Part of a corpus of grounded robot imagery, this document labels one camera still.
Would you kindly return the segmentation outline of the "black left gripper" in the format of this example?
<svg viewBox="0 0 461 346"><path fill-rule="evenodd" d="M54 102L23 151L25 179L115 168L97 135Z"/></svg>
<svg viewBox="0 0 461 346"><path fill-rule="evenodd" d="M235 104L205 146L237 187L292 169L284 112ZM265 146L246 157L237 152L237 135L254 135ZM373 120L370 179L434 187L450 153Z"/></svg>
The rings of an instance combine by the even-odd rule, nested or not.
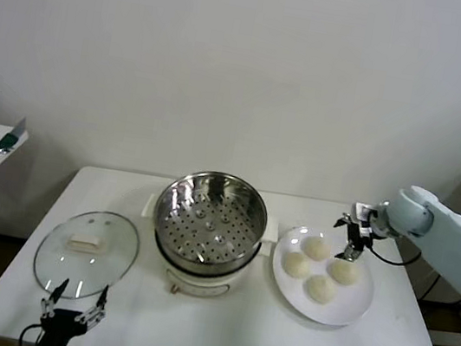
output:
<svg viewBox="0 0 461 346"><path fill-rule="evenodd" d="M59 284L47 299L41 300L42 337L36 346L68 346L69 341L82 335L83 325L95 326L106 315L107 285L100 294L95 307L79 315L75 310L55 310L57 301L63 295L68 279Z"/></svg>

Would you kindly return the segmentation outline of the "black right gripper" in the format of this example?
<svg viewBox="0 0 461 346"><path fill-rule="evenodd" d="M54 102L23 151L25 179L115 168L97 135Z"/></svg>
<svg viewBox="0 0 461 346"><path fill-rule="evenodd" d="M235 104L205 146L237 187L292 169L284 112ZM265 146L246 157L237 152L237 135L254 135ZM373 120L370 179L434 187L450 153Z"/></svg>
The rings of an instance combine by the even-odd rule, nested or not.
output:
<svg viewBox="0 0 461 346"><path fill-rule="evenodd" d="M335 258L346 259L346 261L354 262L364 251L365 241L364 237L360 233L360 226L358 223L352 222L349 213L343 213L341 218L336 220L334 223L334 228L339 228L345 225L347 226L347 245L345 246L344 251L335 255Z"/></svg>

